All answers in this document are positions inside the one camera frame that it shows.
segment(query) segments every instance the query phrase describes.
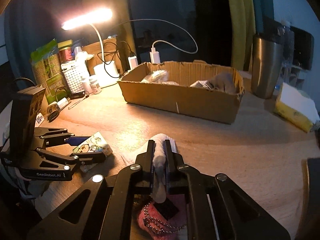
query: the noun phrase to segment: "plastic bottle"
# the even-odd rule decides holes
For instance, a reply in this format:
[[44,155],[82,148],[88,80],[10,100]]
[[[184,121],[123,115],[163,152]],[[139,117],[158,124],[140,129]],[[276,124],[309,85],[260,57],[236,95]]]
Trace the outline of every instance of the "plastic bottle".
[[85,93],[86,94],[93,93],[93,90],[92,90],[91,85],[90,85],[89,78],[81,76],[81,79],[82,79],[82,81],[81,81],[82,87],[83,87]]
[[93,90],[93,93],[96,95],[98,93],[101,92],[101,87],[98,83],[98,79],[96,77],[96,75],[93,75],[91,77],[89,77],[89,81],[90,81],[90,86],[91,86],[91,89]]
[[275,87],[276,90],[280,89],[283,82],[289,83],[294,52],[294,32],[290,30],[290,22],[282,20],[281,24],[282,27],[279,28],[279,33],[283,42],[282,69],[284,69],[284,74],[282,75],[283,71],[281,70],[278,83]]

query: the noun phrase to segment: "wooden desk surface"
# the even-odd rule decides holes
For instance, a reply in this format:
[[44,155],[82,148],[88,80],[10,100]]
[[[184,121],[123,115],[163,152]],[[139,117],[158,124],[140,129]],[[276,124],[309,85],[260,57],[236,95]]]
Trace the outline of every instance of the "wooden desk surface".
[[[250,87],[250,80],[245,79],[245,85]],[[306,134],[273,114],[273,106],[274,100],[246,92],[235,123],[227,125],[130,105],[118,85],[105,88],[41,126],[67,128],[76,135],[100,131],[115,157],[84,176],[75,174],[70,182],[53,182],[36,200],[36,208],[46,216],[94,175],[96,168],[105,176],[117,173],[123,165],[118,153],[136,150],[153,135],[164,133],[176,140],[185,163],[212,176],[227,174],[293,239],[303,209],[305,161],[320,156],[320,151],[314,133]],[[59,146],[54,150],[67,155],[71,149]]]

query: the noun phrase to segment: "white power adapter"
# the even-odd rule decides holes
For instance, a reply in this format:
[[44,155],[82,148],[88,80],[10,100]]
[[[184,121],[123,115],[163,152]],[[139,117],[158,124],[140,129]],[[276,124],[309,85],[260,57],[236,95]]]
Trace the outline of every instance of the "white power adapter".
[[131,70],[133,70],[135,67],[138,66],[137,56],[128,57],[128,61],[129,61],[129,65],[130,65]]
[[156,51],[156,48],[151,48],[150,52],[150,58],[151,58],[151,63],[153,64],[160,64],[160,54],[158,51]]

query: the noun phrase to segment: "lit lamp head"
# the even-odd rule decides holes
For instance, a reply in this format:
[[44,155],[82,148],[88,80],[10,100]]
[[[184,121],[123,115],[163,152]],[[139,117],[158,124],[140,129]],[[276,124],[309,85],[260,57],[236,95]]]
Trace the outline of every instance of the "lit lamp head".
[[86,24],[102,23],[110,20],[112,18],[112,11],[108,8],[101,8],[96,11],[90,12],[68,20],[64,22],[61,26],[64,30],[71,30],[76,27],[80,27]]

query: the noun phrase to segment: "white woven basket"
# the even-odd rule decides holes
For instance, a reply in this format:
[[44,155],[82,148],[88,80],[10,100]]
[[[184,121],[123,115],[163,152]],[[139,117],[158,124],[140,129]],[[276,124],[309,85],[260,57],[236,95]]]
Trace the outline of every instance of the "white woven basket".
[[84,91],[81,83],[81,76],[89,76],[89,72],[85,65],[73,65],[62,72],[72,94]]

